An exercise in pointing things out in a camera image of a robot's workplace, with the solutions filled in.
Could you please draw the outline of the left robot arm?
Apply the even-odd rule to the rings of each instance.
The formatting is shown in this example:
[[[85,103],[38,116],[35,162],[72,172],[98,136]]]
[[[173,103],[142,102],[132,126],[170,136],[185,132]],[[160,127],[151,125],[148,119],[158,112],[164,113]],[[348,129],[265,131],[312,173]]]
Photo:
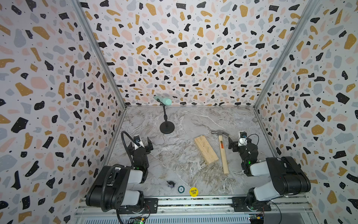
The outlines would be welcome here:
[[[103,212],[117,210],[120,213],[141,213],[145,211],[144,194],[140,190],[130,190],[130,184],[144,183],[149,168],[147,155],[153,150],[153,144],[147,139],[145,146],[139,136],[134,136],[126,148],[133,165],[115,164],[104,166],[86,195],[86,205],[100,208]]]

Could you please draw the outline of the wooden handle claw hammer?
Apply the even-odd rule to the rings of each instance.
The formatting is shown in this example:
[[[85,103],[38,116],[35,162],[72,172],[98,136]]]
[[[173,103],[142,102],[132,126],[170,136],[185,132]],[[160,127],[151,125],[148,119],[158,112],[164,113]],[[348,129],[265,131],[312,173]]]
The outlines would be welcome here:
[[[229,168],[228,168],[228,163],[227,163],[227,157],[226,157],[226,151],[225,151],[225,147],[224,147],[223,136],[225,135],[225,136],[229,137],[229,134],[226,133],[223,130],[211,130],[211,134],[217,134],[218,135],[220,153],[221,153],[221,158],[222,158],[223,172],[224,172],[225,175],[228,175],[229,174]]]

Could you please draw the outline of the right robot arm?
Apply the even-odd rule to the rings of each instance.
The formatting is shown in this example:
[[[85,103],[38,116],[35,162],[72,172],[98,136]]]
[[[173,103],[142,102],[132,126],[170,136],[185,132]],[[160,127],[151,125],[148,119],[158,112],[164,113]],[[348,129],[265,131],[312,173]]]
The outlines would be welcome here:
[[[228,148],[239,153],[241,168],[246,176],[269,177],[266,184],[249,189],[244,203],[250,211],[263,209],[272,199],[311,190],[307,175],[291,156],[268,157],[258,161],[258,143],[254,144],[246,132],[239,132],[237,141],[228,138]]]

